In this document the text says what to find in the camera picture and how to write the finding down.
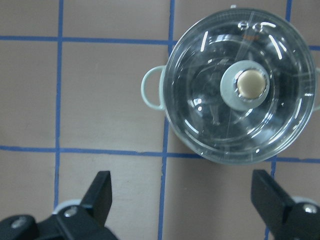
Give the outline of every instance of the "cooking pot with glass lid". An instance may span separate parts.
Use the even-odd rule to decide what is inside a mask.
[[[160,105],[145,94],[160,71]],[[165,66],[146,73],[145,103],[165,110],[176,135],[194,152],[223,164],[251,164],[288,147],[307,124],[317,73],[309,48],[284,19],[231,8],[193,25]]]

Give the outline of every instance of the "tiled surface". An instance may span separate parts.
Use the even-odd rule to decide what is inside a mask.
[[[270,172],[271,162],[226,166],[196,158],[164,112],[140,97],[143,75],[166,64],[172,40],[232,4],[290,17],[320,66],[316,0],[2,1],[0,218],[23,212],[40,221],[110,170],[106,225],[120,239],[266,239],[250,181],[253,169]],[[155,103],[158,78],[146,87]],[[275,159],[288,193],[318,202],[319,114]]]
[[[55,146],[57,43],[0,42],[0,145]]]
[[[121,240],[157,235],[160,157],[65,153],[60,161],[60,201],[81,199],[97,172],[108,170],[113,199],[107,227]]]
[[[0,36],[56,36],[57,0],[0,1]]]
[[[65,0],[66,37],[168,39],[169,1]]]
[[[55,154],[0,151],[0,219],[46,219],[54,204]]]

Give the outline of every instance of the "pot handle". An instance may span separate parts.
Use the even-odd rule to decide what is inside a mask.
[[[164,77],[165,77],[165,71],[166,71],[166,66],[156,66],[152,69],[150,69],[143,77],[142,82],[141,82],[141,96],[145,104],[154,109],[154,110],[165,110],[165,100],[164,100]],[[150,102],[146,96],[146,83],[150,77],[155,72],[161,72],[160,75],[160,81],[159,81],[159,100],[160,100],[160,105],[156,105],[152,102]]]
[[[320,67],[317,67],[317,68],[316,68],[316,72],[320,75]],[[318,111],[318,110],[320,110],[320,105],[315,106],[315,107],[313,108],[313,112]]]

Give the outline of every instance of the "beige tile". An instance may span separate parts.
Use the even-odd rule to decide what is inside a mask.
[[[160,157],[62,154],[60,201],[81,199],[98,171],[109,170],[112,206],[106,225],[119,239],[157,239]]]
[[[167,40],[169,9],[159,0],[65,0],[63,35]]]
[[[170,127],[168,133],[168,153],[195,154],[187,145],[185,145]]]
[[[320,52],[313,51],[317,66],[320,66]],[[320,84],[316,96],[316,106],[320,105]],[[300,158],[300,159],[320,159],[320,129],[319,129],[320,111],[316,111],[311,115],[309,122],[300,134],[300,136],[284,151],[278,154],[284,158]]]
[[[54,147],[57,44],[0,41],[0,145]]]
[[[0,35],[58,35],[58,0],[0,1]]]
[[[65,43],[61,146],[161,152],[164,112],[145,105],[140,85],[167,59],[165,46]]]
[[[231,5],[238,8],[256,8],[269,11],[281,17],[286,16],[286,0],[176,0],[174,13],[174,39],[178,40],[194,23],[214,14],[229,9]]]
[[[320,203],[320,164],[277,162],[275,179],[290,196]]]
[[[55,154],[0,151],[0,220],[19,214],[36,221],[54,207]]]
[[[320,45],[320,1],[292,1],[291,23],[309,45]]]
[[[169,158],[163,239],[263,239],[265,224],[250,200],[253,169],[204,159]]]

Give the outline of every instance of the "metal screw head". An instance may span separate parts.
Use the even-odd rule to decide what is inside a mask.
[[[76,206],[72,206],[64,212],[64,216],[67,218],[70,218],[73,215],[75,215],[77,213],[77,211],[78,211],[78,208]]]
[[[11,224],[11,228],[17,229],[20,228],[22,225],[24,225],[27,222],[27,218],[25,216],[20,216],[17,220],[15,220]]]
[[[308,214],[316,214],[318,211],[317,207],[310,203],[306,203],[305,205],[303,205],[303,209]]]

